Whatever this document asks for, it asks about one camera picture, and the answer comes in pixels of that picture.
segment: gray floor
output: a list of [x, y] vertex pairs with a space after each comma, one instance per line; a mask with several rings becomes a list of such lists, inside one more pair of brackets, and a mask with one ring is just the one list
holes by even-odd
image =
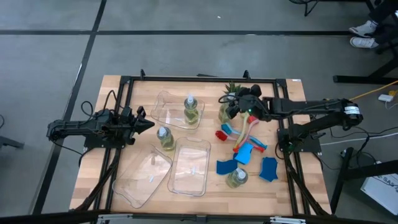
[[[91, 29], [99, 0], [55, 2], [0, 0], [0, 29]], [[321, 2], [309, 17], [303, 6], [286, 1], [117, 1], [108, 0], [101, 30], [346, 30], [366, 20], [361, 3]], [[300, 78], [308, 100], [352, 97], [375, 85], [335, 84], [333, 75], [368, 75], [391, 54], [354, 49], [349, 37], [241, 35], [97, 36], [72, 119], [85, 119], [80, 103], [93, 103], [103, 75], [194, 76], [197, 73], [240, 77]], [[23, 150], [0, 151], [0, 216], [29, 212], [51, 144], [49, 122], [62, 117], [88, 36], [0, 35], [0, 135], [25, 142]], [[398, 75], [393, 71], [390, 76]], [[377, 94], [358, 100], [365, 117], [361, 127], [379, 131], [397, 126], [397, 108], [386, 110]], [[343, 131], [333, 129], [335, 134]], [[329, 134], [322, 142], [337, 141]], [[380, 161], [398, 157], [396, 137], [373, 140], [366, 150]], [[83, 139], [65, 145], [81, 149]], [[323, 160], [339, 167], [339, 152], [361, 142], [323, 147]], [[67, 211], [78, 157], [62, 151], [44, 212]], [[331, 197], [337, 173], [324, 169]], [[343, 192], [337, 215], [392, 223], [397, 218], [366, 197]], [[160, 222], [139, 220], [136, 222]]]

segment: wooden tabletop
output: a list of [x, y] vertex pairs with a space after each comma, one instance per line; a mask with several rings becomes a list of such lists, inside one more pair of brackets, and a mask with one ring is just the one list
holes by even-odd
[[[110, 90], [118, 92], [118, 86], [121, 76], [106, 75], [103, 78], [99, 90], [98, 100], [96, 102], [96, 111], [100, 110]], [[291, 100], [305, 100], [301, 80], [286, 80], [289, 97]], [[242, 86], [250, 87], [250, 83], [239, 83]], [[254, 150], [251, 154], [251, 161], [248, 165], [239, 165], [249, 173], [247, 183], [236, 188], [229, 188], [226, 183], [225, 175], [216, 173], [216, 161], [226, 161], [233, 156], [232, 141], [220, 141], [215, 132], [220, 130], [220, 121], [218, 119], [218, 110], [220, 104], [218, 98], [223, 95], [225, 83], [212, 82], [156, 82], [156, 81], [135, 81], [131, 98], [131, 108], [133, 113], [138, 106], [143, 106], [147, 111], [147, 119], [155, 122], [150, 116], [150, 111], [154, 107], [155, 99], [159, 92], [167, 91], [177, 96], [187, 96], [191, 93], [195, 98], [205, 102], [205, 111], [201, 123], [196, 133], [186, 133], [172, 129], [174, 137], [193, 137], [204, 139], [211, 143], [210, 162], [208, 166], [208, 176], [206, 183], [206, 193], [202, 197], [190, 197], [186, 195], [174, 194], [167, 188], [167, 182], [170, 174], [160, 184], [153, 196], [139, 209], [132, 208], [126, 201], [114, 194], [112, 201], [112, 212], [140, 212], [140, 213], [184, 213], [184, 214], [214, 214], [214, 215], [291, 215], [292, 207], [289, 198], [289, 188], [287, 185], [287, 176], [285, 164], [275, 156], [274, 148], [277, 142], [276, 129], [277, 121], [260, 122], [253, 127], [251, 134], [257, 137], [268, 149], [263, 153]], [[274, 96], [272, 84], [259, 84], [262, 96]], [[123, 99], [127, 95], [127, 88], [124, 88]], [[113, 108], [115, 101], [109, 98], [108, 107]], [[294, 123], [303, 124], [309, 122], [306, 115], [296, 115], [293, 117]], [[235, 129], [241, 129], [242, 118], [235, 117], [231, 122]], [[123, 149], [118, 169], [118, 178], [127, 169], [131, 162], [134, 150], [142, 147], [143, 144], [153, 144], [160, 148], [160, 142], [156, 138], [156, 131], [160, 125], [156, 123], [153, 128], [135, 135], [136, 143], [133, 146], [127, 146]], [[174, 152], [167, 155], [173, 159]], [[322, 170], [319, 161], [311, 153], [300, 153], [305, 184], [317, 202], [330, 213], [329, 200], [326, 193], [325, 182], [323, 180]], [[104, 157], [104, 149], [93, 149], [84, 156], [81, 162], [80, 170], [76, 180], [75, 190], [73, 192], [70, 208], [79, 206], [93, 190], [100, 176], [101, 165]], [[272, 182], [266, 182], [259, 178], [261, 161], [263, 157], [275, 157], [278, 162], [278, 179]], [[104, 208], [108, 185], [103, 190], [100, 208]], [[298, 209], [303, 212], [300, 191], [296, 188], [296, 197]]]

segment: clear plastic tray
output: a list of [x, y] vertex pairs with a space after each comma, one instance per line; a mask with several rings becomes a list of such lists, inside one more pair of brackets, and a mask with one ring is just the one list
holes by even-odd
[[206, 192], [211, 144], [206, 140], [179, 138], [176, 142], [169, 191], [191, 196]]
[[133, 208], [141, 208], [169, 172], [172, 160], [151, 144], [143, 144], [134, 155], [126, 171], [113, 182], [112, 189]]
[[205, 110], [205, 102], [198, 100], [197, 110], [199, 113], [198, 122], [195, 124], [188, 124], [185, 122], [184, 115], [184, 101], [185, 97], [175, 96], [167, 91], [162, 91], [157, 95], [155, 106], [150, 112], [150, 116], [162, 123], [164, 126], [167, 124], [182, 129], [196, 129], [199, 127], [201, 116]]

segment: white cable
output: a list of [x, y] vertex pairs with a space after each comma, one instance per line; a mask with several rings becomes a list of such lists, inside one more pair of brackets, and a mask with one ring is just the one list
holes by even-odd
[[[374, 137], [370, 137], [370, 139], [386, 138], [386, 137], [394, 136], [394, 135], [397, 135], [397, 134], [398, 133], [392, 133], [392, 134], [386, 134], [386, 135], [383, 135], [383, 136], [374, 136]], [[338, 141], [338, 142], [323, 143], [323, 144], [321, 144], [321, 146], [329, 146], [329, 145], [332, 145], [332, 144], [339, 144], [339, 143], [351, 142], [351, 141], [362, 141], [362, 140], [366, 140], [366, 138], [349, 139], [349, 140]]]
[[387, 108], [387, 102], [386, 102], [386, 109], [387, 109], [387, 110], [389, 110], [389, 109], [391, 109], [391, 108], [395, 107], [396, 105], [398, 105], [398, 103], [396, 103], [396, 104], [394, 104], [394, 105], [390, 106], [389, 108]]

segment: white sneaker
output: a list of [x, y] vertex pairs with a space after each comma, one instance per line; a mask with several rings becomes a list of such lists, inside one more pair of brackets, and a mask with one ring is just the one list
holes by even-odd
[[362, 37], [352, 37], [349, 40], [349, 43], [353, 47], [366, 48], [366, 49], [372, 49], [379, 45], [374, 41], [374, 38], [362, 38]]
[[373, 34], [376, 30], [377, 24], [372, 21], [366, 21], [365, 24], [357, 27], [351, 27], [348, 30], [361, 37], [369, 37], [368, 34]]

